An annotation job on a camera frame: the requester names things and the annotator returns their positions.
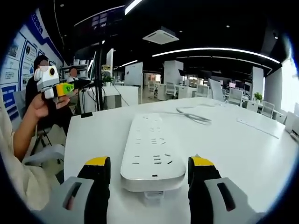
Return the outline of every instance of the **hair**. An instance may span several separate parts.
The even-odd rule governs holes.
[[[47,58],[45,55],[40,55],[40,56],[37,56],[37,57],[36,57],[36,59],[34,60],[34,63],[33,63],[33,69],[34,69],[34,71],[36,71],[36,70],[38,69],[39,64],[40,64],[43,60],[48,61],[48,58]]]

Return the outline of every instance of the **power strip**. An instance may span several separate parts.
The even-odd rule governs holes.
[[[165,131],[159,114],[139,114],[132,121],[121,164],[128,191],[165,191],[180,187],[186,166]]]

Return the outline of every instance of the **ceiling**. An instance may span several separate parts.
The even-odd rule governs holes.
[[[250,6],[240,8],[237,1],[144,0],[129,14],[122,15],[105,34],[89,33],[84,23],[74,28],[87,17],[110,8],[127,7],[132,1],[101,1],[97,6],[90,0],[83,4],[56,0],[55,3],[45,3],[41,15],[51,39],[67,63],[71,63],[78,49],[105,40],[104,51],[116,50],[114,66],[138,60],[143,61],[144,70],[163,72],[164,61],[179,60],[184,63],[186,74],[200,76],[202,70],[220,71],[215,75],[250,81],[252,66],[263,68],[267,76],[281,64],[255,55],[219,50],[152,55],[178,49],[219,47],[251,51],[279,62],[287,57],[284,36],[269,17]],[[179,41],[159,45],[142,39],[161,26],[175,32]],[[92,57],[94,48],[85,51],[85,56]]]

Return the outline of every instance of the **potted plant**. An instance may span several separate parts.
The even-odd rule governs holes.
[[[111,76],[103,76],[102,81],[105,86],[111,86],[113,78]]]
[[[263,97],[262,97],[262,95],[259,92],[256,92],[254,94],[254,99],[256,100],[256,103],[260,104],[261,101],[262,101],[262,99],[263,99]]]

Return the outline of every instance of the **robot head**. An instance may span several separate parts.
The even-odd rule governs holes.
[[[34,73],[34,80],[37,81],[37,90],[40,92],[58,84],[59,74],[56,66],[39,66]]]

